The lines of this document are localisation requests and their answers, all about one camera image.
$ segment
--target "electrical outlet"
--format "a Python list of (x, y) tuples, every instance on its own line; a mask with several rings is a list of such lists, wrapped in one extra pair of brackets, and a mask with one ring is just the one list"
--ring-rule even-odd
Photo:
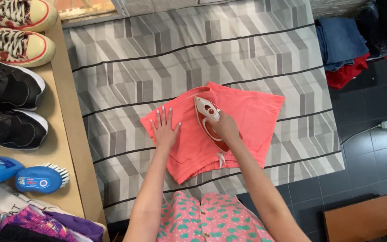
[(381, 123), (380, 123), (380, 127), (381, 127), (382, 129), (387, 129), (387, 121), (381, 122)]

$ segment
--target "ironing board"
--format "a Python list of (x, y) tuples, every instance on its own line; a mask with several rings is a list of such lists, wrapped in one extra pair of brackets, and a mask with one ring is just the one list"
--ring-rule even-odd
[[(154, 144), (139, 119), (183, 92), (218, 84), (285, 96), (264, 170), (275, 185), (344, 169), (308, 0), (240, 0), (67, 29), (65, 41), (108, 223), (128, 219)], [(178, 185), (246, 192), (238, 168)]]

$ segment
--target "high-top sneaker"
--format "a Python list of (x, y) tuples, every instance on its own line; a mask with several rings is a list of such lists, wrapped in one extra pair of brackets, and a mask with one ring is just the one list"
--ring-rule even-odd
[(43, 65), (55, 55), (55, 43), (38, 33), (0, 27), (0, 62), (22, 67)]
[(34, 112), (0, 108), (0, 146), (37, 149), (48, 129), (47, 121)]
[(43, 99), (46, 83), (29, 69), (0, 63), (0, 103), (35, 110)]
[(0, 26), (41, 32), (58, 19), (56, 8), (45, 0), (0, 0)]

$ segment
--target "woman's right hand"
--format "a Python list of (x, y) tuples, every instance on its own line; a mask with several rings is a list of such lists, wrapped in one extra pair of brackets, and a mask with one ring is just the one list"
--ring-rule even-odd
[(219, 112), (219, 121), (214, 121), (212, 118), (207, 118), (207, 122), (212, 125), (213, 130), (227, 143), (239, 140), (239, 131), (237, 123), (231, 115)]

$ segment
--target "pink shirt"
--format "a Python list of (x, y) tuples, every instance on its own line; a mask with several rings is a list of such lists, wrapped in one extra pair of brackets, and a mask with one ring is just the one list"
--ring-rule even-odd
[[(244, 137), (244, 144), (255, 160), (263, 168), (271, 137), (276, 126), (283, 96), (254, 91), (241, 91), (212, 82), (207, 86), (191, 89), (174, 100), (164, 104), (168, 115), (173, 109), (172, 126), (182, 123), (179, 137), (169, 153), (167, 169), (178, 184), (199, 173), (219, 169), (219, 149), (202, 130), (196, 117), (194, 96), (205, 98), (231, 115)], [(156, 109), (140, 119), (148, 134), (153, 138), (150, 123), (156, 122)], [(225, 164), (222, 168), (239, 167), (231, 151), (224, 155)]]
[(208, 193), (200, 202), (182, 192), (162, 205), (157, 242), (274, 242), (234, 195)]

